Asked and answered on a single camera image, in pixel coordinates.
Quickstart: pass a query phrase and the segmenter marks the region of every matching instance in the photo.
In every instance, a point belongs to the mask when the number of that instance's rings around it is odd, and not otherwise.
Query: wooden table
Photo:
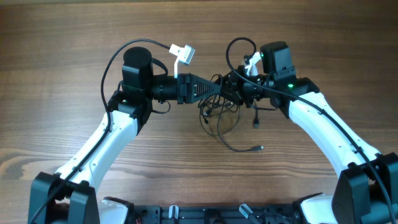
[[[228,73],[227,44],[235,37],[262,44],[284,40],[298,77],[309,77],[332,108],[383,153],[398,152],[398,5],[335,1],[148,2],[0,8],[0,223],[25,222],[32,179],[54,173],[99,125],[100,79],[114,51],[145,37],[190,44],[189,67],[203,78]],[[147,47],[172,71],[175,57]],[[249,44],[237,43],[237,65]],[[121,80],[118,57],[106,96]],[[154,107],[162,109],[154,102]],[[152,114],[112,165],[98,198],[137,205],[263,204],[332,194],[336,175],[313,141],[280,111],[243,109],[226,135],[238,154],[207,136],[196,105],[172,103]]]

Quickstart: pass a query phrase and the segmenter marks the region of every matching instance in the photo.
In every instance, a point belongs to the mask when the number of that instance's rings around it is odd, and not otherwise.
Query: cable connector
[[[263,149],[264,149],[264,146],[255,146],[255,147],[253,147],[253,148],[251,149],[251,151],[257,152],[257,151],[260,151],[260,150],[263,150]]]
[[[206,112],[204,113],[205,116],[209,116],[210,113],[212,112],[212,109],[207,109]]]
[[[260,126],[260,120],[259,120],[258,117],[255,117],[255,118],[253,119],[253,127],[256,128],[256,129],[258,129],[259,126]]]
[[[195,49],[189,45],[186,45],[184,48],[179,47],[175,44],[172,44],[169,52],[177,56],[177,59],[174,63],[174,78],[177,78],[178,75],[178,63],[181,62],[184,65],[189,65],[193,54],[195,53]]]

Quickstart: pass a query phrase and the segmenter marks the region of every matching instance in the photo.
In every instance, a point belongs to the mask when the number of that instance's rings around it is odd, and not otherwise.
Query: white plastic clip
[[[256,64],[258,61],[261,60],[261,56],[259,52],[256,52],[253,57],[251,57],[249,59],[249,64],[246,64],[243,61],[243,65],[244,65],[244,71],[246,72],[246,76],[250,77],[250,76],[256,76],[259,74],[259,72],[257,71],[257,67]]]
[[[169,208],[169,218],[174,218],[178,219],[178,213],[180,212],[180,209],[176,205],[172,205]]]
[[[178,75],[178,63],[181,62],[184,65],[189,65],[193,54],[195,53],[195,49],[189,45],[186,45],[184,48],[179,47],[175,44],[172,44],[169,52],[177,56],[176,61],[174,62],[174,78],[177,78]]]

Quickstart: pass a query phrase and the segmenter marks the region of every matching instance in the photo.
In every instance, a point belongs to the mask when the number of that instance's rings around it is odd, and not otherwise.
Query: white connector
[[[257,71],[256,64],[260,60],[261,60],[260,53],[256,52],[253,55],[253,57],[250,58],[248,64],[246,64],[245,61],[242,62],[242,64],[244,65],[244,71],[245,71],[247,77],[256,76],[259,74],[259,72]]]
[[[193,54],[195,53],[195,49],[189,45],[186,45],[184,48],[179,47],[175,44],[172,44],[169,52],[177,56],[177,59],[174,63],[174,78],[177,78],[178,75],[178,63],[181,62],[184,65],[189,65]]]

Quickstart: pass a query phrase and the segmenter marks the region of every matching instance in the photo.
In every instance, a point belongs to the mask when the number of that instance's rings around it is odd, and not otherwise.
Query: black cable
[[[250,108],[255,109],[256,111],[257,111],[257,110],[275,111],[275,110],[278,109],[278,108],[260,108],[260,107],[257,107],[256,105],[252,105],[252,104],[250,104],[250,103],[248,103],[248,102],[246,102],[246,104],[247,104],[248,106],[250,106]]]
[[[123,48],[127,47],[130,44],[133,44],[135,42],[150,42],[153,44],[157,44],[161,47],[164,47],[166,49],[170,49],[170,47],[161,44],[159,42],[156,42],[154,40],[149,40],[149,39],[136,39],[136,40],[130,40],[129,42],[125,43],[122,47],[120,47],[115,53],[114,55],[111,57],[111,60],[108,62],[108,65],[105,68],[104,74],[102,76],[101,79],[101,99],[102,102],[104,104],[105,107],[105,112],[106,112],[106,116],[108,117],[108,123],[106,125],[106,128],[104,130],[104,134],[100,137],[100,139],[98,140],[98,142],[93,146],[93,148],[87,153],[87,155],[78,163],[78,165],[69,173],[69,175],[61,182],[61,184],[56,187],[55,189],[53,189],[49,196],[43,201],[43,203],[41,204],[41,206],[37,209],[37,211],[33,214],[32,218],[29,220],[28,224],[33,224],[35,219],[39,216],[40,212],[44,209],[44,207],[47,206],[47,204],[52,201],[55,196],[57,196],[57,194],[59,193],[59,191],[62,190],[62,188],[67,184],[67,182],[80,170],[80,168],[84,165],[84,163],[87,161],[88,158],[90,158],[90,156],[95,152],[95,150],[98,148],[98,146],[104,141],[106,135],[108,134],[109,130],[111,129],[111,113],[109,111],[109,108],[106,104],[106,100],[105,100],[105,96],[104,96],[104,81],[105,81],[105,77],[106,74],[113,62],[113,60],[115,59],[115,57],[118,55],[118,53],[120,53],[120,51],[122,51]]]
[[[257,104],[255,101],[253,101],[254,106],[257,108]],[[256,113],[254,114],[254,119],[253,119],[253,127],[254,128],[259,128],[260,125],[260,120],[259,120],[259,110],[258,109],[254,109],[256,111]]]
[[[226,134],[226,133],[228,133],[228,132],[230,132],[230,131],[232,131],[235,127],[236,127],[236,125],[238,125],[238,123],[239,123],[239,119],[240,119],[240,117],[241,117],[241,109],[240,109],[240,106],[238,105],[238,104],[233,104],[233,105],[231,105],[230,107],[233,107],[233,106],[236,106],[236,110],[230,110],[232,113],[236,113],[236,112],[238,112],[238,117],[236,118],[236,122],[234,123],[234,125],[232,126],[232,127],[230,127],[228,130],[226,130],[223,134]],[[217,113],[217,114],[212,114],[212,115],[204,115],[203,114],[203,109],[204,109],[204,107],[201,107],[200,108],[200,113],[199,113],[199,122],[200,122],[200,126],[201,126],[201,128],[203,128],[203,130],[208,134],[208,135],[210,135],[211,137],[217,137],[218,135],[217,134],[212,134],[212,133],[210,133],[210,132],[208,132],[207,130],[206,130],[206,128],[205,128],[205,126],[203,125],[203,122],[202,122],[202,118],[203,118],[203,120],[205,120],[205,123],[206,124],[208,124],[208,120],[206,119],[206,118],[209,118],[209,117],[213,117],[213,116],[218,116],[220,113],[224,113],[224,112],[227,112],[228,110],[224,110],[224,111],[220,111],[219,113]]]
[[[165,102],[169,104],[169,108],[168,108],[168,110],[167,110],[167,111],[157,111],[157,110],[152,110],[152,112],[153,112],[153,113],[157,113],[157,114],[166,114],[166,113],[168,113],[168,112],[170,111],[170,109],[171,109],[172,105],[171,105],[171,104],[170,104],[170,102],[169,102],[169,101],[167,101],[167,100],[165,100]]]
[[[119,84],[118,84],[118,89],[116,90],[117,93],[119,93],[121,85],[123,85],[123,80],[121,80],[121,81],[119,82]]]
[[[224,102],[223,102],[223,104],[222,104],[221,110],[223,110],[225,101],[226,101],[226,99],[224,98]],[[223,135],[220,133],[220,121],[221,121],[221,113],[219,114],[218,120],[217,120],[217,135],[218,135],[218,138],[220,139],[220,141],[221,141],[226,147],[228,147],[228,149],[230,149],[230,150],[232,150],[232,151],[234,151],[234,152],[251,152],[251,151],[260,151],[261,149],[264,149],[264,146],[255,146],[255,147],[252,147],[252,148],[250,148],[250,149],[243,149],[243,150],[238,150],[238,149],[235,149],[235,148],[231,147],[231,146],[224,140]]]
[[[357,145],[357,143],[354,141],[354,139],[344,130],[344,128],[343,128],[334,118],[332,118],[324,109],[320,108],[319,106],[315,105],[314,103],[312,103],[312,102],[310,102],[310,101],[308,101],[308,100],[306,100],[306,99],[304,99],[304,98],[301,98],[301,97],[299,97],[299,96],[295,96],[295,95],[292,95],[292,94],[284,93],[283,91],[275,90],[275,89],[272,89],[272,88],[269,88],[269,87],[266,87],[266,86],[258,85],[257,83],[254,83],[254,82],[248,80],[247,78],[245,78],[244,76],[240,75],[240,74],[234,69],[234,67],[231,65],[231,62],[229,61],[229,49],[231,48],[231,46],[232,46],[236,41],[239,41],[239,40],[246,40],[246,41],[252,43],[252,45],[253,45],[253,47],[254,47],[254,50],[256,50],[256,45],[255,45],[255,43],[254,43],[251,39],[248,39],[248,38],[246,38],[246,37],[238,37],[238,38],[233,39],[233,40],[228,44],[228,46],[227,46],[227,48],[226,48],[226,52],[225,52],[226,63],[228,64],[228,67],[231,69],[231,71],[232,71],[235,75],[237,75],[240,79],[244,80],[245,82],[248,82],[248,83],[250,83],[250,84],[252,84],[252,85],[254,85],[254,86],[256,86],[256,87],[262,88],[262,89],[264,89],[264,90],[268,90],[268,91],[271,91],[271,92],[274,92],[274,93],[279,93],[279,94],[281,94],[281,95],[285,95],[285,96],[291,97],[291,98],[293,98],[293,99],[295,99],[295,100],[300,100],[300,101],[302,101],[302,102],[304,102],[304,103],[306,103],[306,104],[308,104],[308,105],[314,107],[315,109],[317,109],[317,110],[320,112],[320,114],[325,115],[325,116],[326,116],[326,117],[327,117],[327,118],[328,118],[328,119],[329,119],[329,120],[342,132],[342,133],[343,133],[343,134],[344,134],[344,136],[346,136],[346,138],[348,139],[348,141],[354,146],[354,148],[356,149],[356,151],[359,152],[359,154],[361,155],[361,157],[365,160],[366,165],[370,168],[371,172],[373,173],[374,177],[376,178],[376,181],[378,182],[378,184],[379,184],[379,186],[380,186],[380,189],[381,189],[381,191],[382,191],[382,194],[383,194],[383,196],[384,196],[384,198],[385,198],[385,200],[386,200],[387,207],[388,207],[388,210],[389,210],[389,213],[390,213],[391,222],[392,222],[392,223],[396,223],[394,211],[393,211],[393,209],[392,209],[391,200],[390,200],[390,197],[388,196],[388,193],[387,193],[387,190],[386,190],[386,186],[384,186],[384,184],[383,184],[383,182],[382,182],[382,180],[381,180],[379,174],[377,173],[377,171],[375,170],[375,168],[372,166],[372,164],[371,164],[369,158],[365,155],[365,153],[363,152],[362,148],[360,148],[360,147]]]

